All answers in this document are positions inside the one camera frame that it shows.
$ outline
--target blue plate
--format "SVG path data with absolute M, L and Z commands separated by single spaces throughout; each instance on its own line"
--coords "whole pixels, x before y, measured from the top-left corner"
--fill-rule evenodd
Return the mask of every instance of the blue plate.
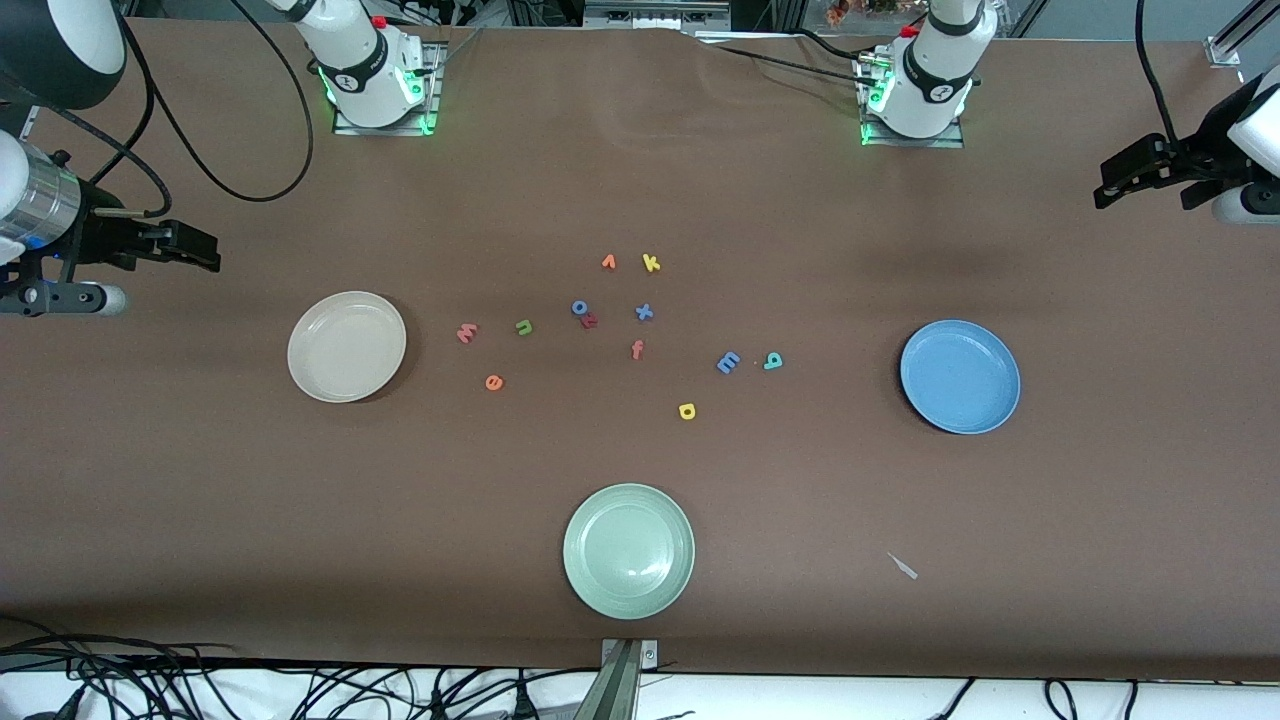
M 988 433 L 1021 395 L 1018 364 L 1004 342 L 965 320 L 929 323 L 902 351 L 902 389 L 925 420 L 951 433 Z

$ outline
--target plate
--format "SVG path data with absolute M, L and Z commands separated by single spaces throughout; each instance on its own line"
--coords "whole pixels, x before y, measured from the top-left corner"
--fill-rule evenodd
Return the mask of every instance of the plate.
M 911 336 L 902 351 L 902 389 L 925 420 L 959 434 L 991 432 L 1021 395 L 1009 347 L 966 320 L 938 320 Z
M 289 336 L 289 374 L 302 392 L 352 402 L 378 392 L 404 359 L 404 319 L 371 292 L 339 292 L 307 310 Z
M 582 602 L 602 615 L 657 615 L 676 602 L 694 573 L 694 529 L 659 489 L 607 487 L 568 521 L 564 573 Z

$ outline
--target white floor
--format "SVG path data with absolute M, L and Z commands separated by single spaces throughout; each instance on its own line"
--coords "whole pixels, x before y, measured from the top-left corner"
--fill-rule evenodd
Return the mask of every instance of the white floor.
M 379 671 L 367 674 L 371 682 Z M 451 671 L 445 685 L 463 675 Z M 497 670 L 481 675 L 467 689 L 515 676 L 515 671 Z M 428 698 L 434 670 L 415 670 L 412 684 L 416 697 Z M 219 689 L 242 720 L 287 720 L 307 692 L 308 676 L 279 675 L 265 670 L 220 670 L 214 674 Z M 530 697 L 543 708 L 581 701 L 593 675 L 575 674 L 548 678 L 530 685 Z M 229 720 L 228 714 L 209 693 L 202 682 L 193 680 L 196 697 L 206 720 Z M 687 715 L 690 720 L 751 719 L 858 719 L 858 720 L 929 720 L 941 714 L 963 680 L 952 679 L 881 679 L 881 678 L 792 678 L 733 675 L 650 675 L 640 691 L 637 720 L 662 720 Z M 1125 683 L 1071 682 L 1082 720 L 1120 720 L 1129 685 Z M 36 712 L 54 711 L 70 696 L 78 683 L 60 673 L 10 673 L 0 676 L 0 720 L 20 720 Z M 410 697 L 410 680 L 396 678 L 385 688 Z M 328 717 L 330 710 L 351 697 L 355 691 L 334 692 L 307 712 L 307 717 Z M 78 720 L 110 720 L 101 698 L 81 706 Z M 137 691 L 120 691 L 122 700 L 142 710 Z M 511 711 L 513 693 L 495 698 L 477 708 L 467 720 L 489 712 Z M 1064 712 L 1065 701 L 1059 700 Z M 449 712 L 456 719 L 465 706 Z M 340 714 L 342 720 L 401 720 L 410 708 L 404 703 L 365 702 Z M 1023 720 L 1055 720 L 1044 703 L 1042 684 L 1034 680 L 978 680 L 954 720 L 1018 717 Z M 1211 684 L 1146 683 L 1140 687 L 1133 720 L 1221 720 L 1280 717 L 1280 688 L 1234 687 Z

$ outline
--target green plate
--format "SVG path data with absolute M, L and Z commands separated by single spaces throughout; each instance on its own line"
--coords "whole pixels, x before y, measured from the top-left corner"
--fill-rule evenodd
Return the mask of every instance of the green plate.
M 694 529 L 659 489 L 607 487 L 568 521 L 564 573 L 577 597 L 602 615 L 657 615 L 676 602 L 694 573 Z

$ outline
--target table surface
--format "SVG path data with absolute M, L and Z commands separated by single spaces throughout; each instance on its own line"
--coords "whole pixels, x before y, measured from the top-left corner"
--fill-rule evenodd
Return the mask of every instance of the table surface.
M 253 31 L 136 27 L 209 163 L 284 184 L 302 123 Z M 1235 87 L 1190 44 L 1153 60 L 1183 132 Z M 1093 209 L 1098 163 L 1158 128 L 1130 45 L 996 42 L 980 72 L 965 150 L 863 147 L 838 81 L 666 31 L 486 31 L 434 137 L 321 132 L 269 205 L 218 192 L 157 115 L 138 151 L 223 272 L 86 268 L 127 315 L 5 322 L 0 606 L 274 657 L 572 666 L 645 637 L 685 670 L 1274 678 L 1280 241 L 1175 191 Z M 123 137 L 140 108 L 131 70 L 86 115 Z M 82 176 L 109 154 L 56 118 L 33 141 Z M 105 187 L 156 201 L 129 167 Z M 334 406 L 284 350 L 344 290 L 390 299 L 411 345 Z M 900 391 L 940 318 L 1018 359 L 991 434 L 938 432 Z M 573 509 L 622 482 L 698 541 L 684 596 L 634 623 L 561 565 Z

